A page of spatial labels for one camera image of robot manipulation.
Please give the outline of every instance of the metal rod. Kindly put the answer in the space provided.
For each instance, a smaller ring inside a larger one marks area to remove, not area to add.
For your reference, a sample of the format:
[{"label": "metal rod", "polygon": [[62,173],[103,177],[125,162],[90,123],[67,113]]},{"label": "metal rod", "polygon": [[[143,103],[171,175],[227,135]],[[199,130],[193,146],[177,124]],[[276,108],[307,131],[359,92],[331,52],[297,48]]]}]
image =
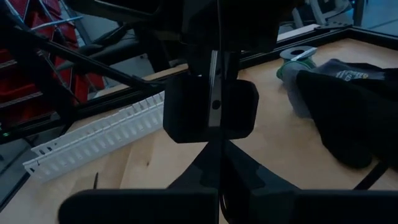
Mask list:
[{"label": "metal rod", "polygon": [[61,20],[61,21],[48,22],[48,23],[39,25],[37,27],[34,27],[34,28],[32,28],[32,30],[43,29],[43,28],[46,28],[46,27],[49,27],[49,26],[58,25],[58,24],[64,24],[66,22],[75,21],[77,19],[82,19],[82,18],[83,18],[83,16],[78,16],[78,17],[73,17],[73,18],[69,18],[69,19],[64,19],[64,20]]},{"label": "metal rod", "polygon": [[221,79],[222,74],[219,67],[220,63],[224,63],[220,61],[219,54],[216,50],[211,52],[211,62],[210,62],[210,71],[209,71],[209,118],[208,125],[209,127],[219,127],[221,125]]},{"label": "metal rod", "polygon": [[110,79],[116,80],[119,83],[128,85],[128,86],[138,86],[143,89],[150,89],[152,85],[150,82],[143,80],[139,77],[130,77],[123,72],[120,72],[114,68],[104,65],[101,62],[97,62],[96,60],[92,60],[89,57],[79,54],[74,50],[70,50],[60,44],[54,43],[47,39],[44,39],[40,36],[31,34],[29,32],[25,32],[23,30],[18,30],[11,28],[7,30],[9,35],[18,36],[19,38],[25,39],[29,41],[34,46],[39,47],[48,52],[59,55],[60,57],[69,60],[71,62],[80,63],[85,65],[85,69],[91,70],[94,73],[99,75],[108,77]]}]

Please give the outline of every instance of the wooden surface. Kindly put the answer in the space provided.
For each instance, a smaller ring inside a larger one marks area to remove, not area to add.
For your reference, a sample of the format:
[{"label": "wooden surface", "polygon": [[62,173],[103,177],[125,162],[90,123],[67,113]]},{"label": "wooden surface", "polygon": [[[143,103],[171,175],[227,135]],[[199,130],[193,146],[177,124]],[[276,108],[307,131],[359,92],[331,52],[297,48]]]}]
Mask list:
[{"label": "wooden surface", "polygon": [[[396,67],[398,52],[355,40],[341,40],[318,49],[314,61],[331,58]],[[246,139],[234,141],[242,150],[277,175],[302,189],[352,189],[374,166],[352,170],[339,164],[322,146],[314,123],[294,115],[286,91],[275,73],[282,60],[240,72],[254,82],[260,93],[256,127]],[[114,111],[79,121],[83,126]],[[0,223],[55,223],[59,205],[71,194],[91,189],[99,172],[99,188],[164,188],[194,160],[204,144],[175,144],[159,130],[117,151],[45,184],[29,179],[0,213]],[[397,190],[398,175],[392,171],[372,187]]]},{"label": "wooden surface", "polygon": [[[160,78],[160,77],[164,77],[164,76],[167,76],[167,75],[170,75],[170,74],[173,74],[173,73],[181,72],[181,71],[184,71],[186,69],[188,69],[188,65],[187,64],[183,64],[183,65],[176,66],[174,68],[170,68],[170,69],[167,69],[167,70],[164,70],[164,71],[161,71],[161,72],[157,72],[157,73],[152,74],[152,75],[148,75],[148,76],[144,77],[143,79],[147,80],[147,81],[154,80],[156,78]],[[119,91],[119,90],[123,90],[123,89],[125,89],[127,87],[128,87],[127,85],[120,84],[120,85],[114,86],[112,88],[108,88],[106,90],[100,90],[95,95],[95,98],[100,97],[100,96],[104,96],[104,95],[107,95],[107,94],[110,94],[110,93],[114,93],[114,92]]]}]

